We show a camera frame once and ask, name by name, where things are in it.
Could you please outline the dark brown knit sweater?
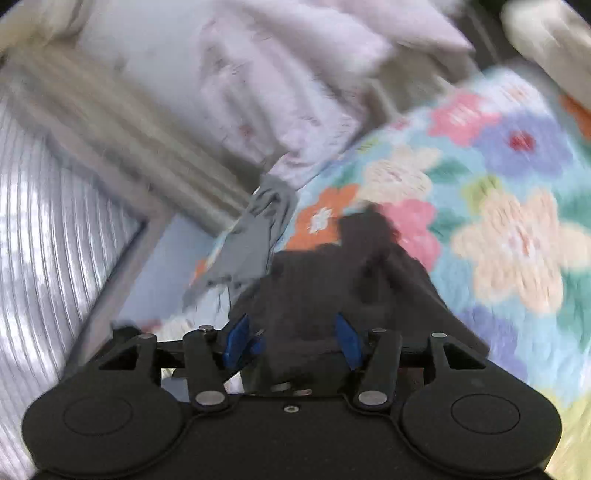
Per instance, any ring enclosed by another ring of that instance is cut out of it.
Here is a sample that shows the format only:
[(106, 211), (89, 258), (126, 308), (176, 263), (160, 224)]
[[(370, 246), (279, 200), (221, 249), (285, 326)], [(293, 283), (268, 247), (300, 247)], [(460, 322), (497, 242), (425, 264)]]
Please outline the dark brown knit sweater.
[(339, 387), (349, 370), (335, 333), (342, 316), (366, 334), (374, 328), (424, 343), (442, 332), (487, 356), (489, 347), (447, 307), (425, 267), (394, 241), (394, 228), (373, 206), (338, 221), (338, 244), (283, 250), (266, 276), (246, 289), (229, 312), (263, 332), (250, 392), (287, 384), (312, 392)]

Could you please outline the cream white printed garment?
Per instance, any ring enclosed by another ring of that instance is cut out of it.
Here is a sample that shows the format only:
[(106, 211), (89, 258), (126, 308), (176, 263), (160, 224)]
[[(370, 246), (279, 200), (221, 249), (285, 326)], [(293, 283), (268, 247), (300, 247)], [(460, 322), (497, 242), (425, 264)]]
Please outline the cream white printed garment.
[(211, 325), (215, 330), (219, 330), (226, 323), (228, 323), (226, 316), (188, 310), (156, 322), (148, 333), (154, 334), (160, 342), (179, 341), (186, 333), (197, 330), (200, 326)]

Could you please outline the grey t-shirt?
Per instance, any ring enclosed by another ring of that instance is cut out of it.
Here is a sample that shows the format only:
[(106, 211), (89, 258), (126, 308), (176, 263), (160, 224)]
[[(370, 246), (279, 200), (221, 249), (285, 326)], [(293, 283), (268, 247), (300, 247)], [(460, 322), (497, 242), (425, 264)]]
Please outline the grey t-shirt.
[(242, 217), (224, 237), (214, 262), (189, 287), (183, 306), (197, 306), (207, 290), (221, 286), (235, 302), (250, 284), (266, 275), (270, 258), (297, 207), (297, 191), (274, 177), (263, 176)]

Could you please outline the silver quilted window cover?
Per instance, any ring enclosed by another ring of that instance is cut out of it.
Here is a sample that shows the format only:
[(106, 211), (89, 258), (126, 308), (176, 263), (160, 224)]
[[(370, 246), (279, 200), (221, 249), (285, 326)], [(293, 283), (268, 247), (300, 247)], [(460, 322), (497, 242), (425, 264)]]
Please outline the silver quilted window cover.
[(53, 155), (1, 96), (1, 476), (34, 470), (28, 406), (70, 350), (141, 220)]

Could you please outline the floral quilted bedspread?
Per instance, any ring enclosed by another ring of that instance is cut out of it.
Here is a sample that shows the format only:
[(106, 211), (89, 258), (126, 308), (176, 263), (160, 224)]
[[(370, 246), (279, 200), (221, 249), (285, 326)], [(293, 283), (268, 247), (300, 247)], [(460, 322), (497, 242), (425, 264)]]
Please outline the floral quilted bedspread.
[(393, 406), (287, 384), (249, 402), (303, 453), (284, 474), (401, 479), (590, 475), (590, 144), (495, 70), (370, 134), (304, 187), (276, 253), (338, 244), (375, 207), (487, 356), (447, 333), (403, 339)]

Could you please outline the pink floral blanket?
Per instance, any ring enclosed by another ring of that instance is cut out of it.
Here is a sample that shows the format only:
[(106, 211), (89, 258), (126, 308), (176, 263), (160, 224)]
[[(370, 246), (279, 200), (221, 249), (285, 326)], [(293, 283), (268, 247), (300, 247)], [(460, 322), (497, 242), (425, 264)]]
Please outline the pink floral blanket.
[(79, 48), (221, 162), (304, 186), (363, 130), (476, 71), (460, 1), (97, 1)]

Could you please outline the beige satin curtain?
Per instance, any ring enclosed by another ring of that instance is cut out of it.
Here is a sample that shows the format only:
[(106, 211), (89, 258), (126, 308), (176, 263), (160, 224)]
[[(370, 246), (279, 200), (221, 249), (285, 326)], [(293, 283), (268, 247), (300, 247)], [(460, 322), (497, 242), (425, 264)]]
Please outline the beige satin curtain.
[(217, 234), (249, 203), (235, 173), (211, 157), (131, 82), (63, 43), (8, 49), (1, 83), (19, 111), (104, 178), (154, 190)]

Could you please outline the grey window frame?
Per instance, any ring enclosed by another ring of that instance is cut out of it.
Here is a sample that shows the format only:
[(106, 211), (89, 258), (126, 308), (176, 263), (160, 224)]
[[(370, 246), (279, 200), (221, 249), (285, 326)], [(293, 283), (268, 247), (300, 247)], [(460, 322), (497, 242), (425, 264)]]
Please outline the grey window frame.
[(104, 286), (100, 289), (63, 369), (70, 375), (111, 337), (116, 320), (138, 275), (174, 216), (171, 208), (145, 182), (130, 176), (109, 157), (103, 157), (81, 139), (54, 137), (48, 146), (74, 173), (95, 185), (108, 197), (120, 201), (138, 218), (140, 226), (122, 250)]

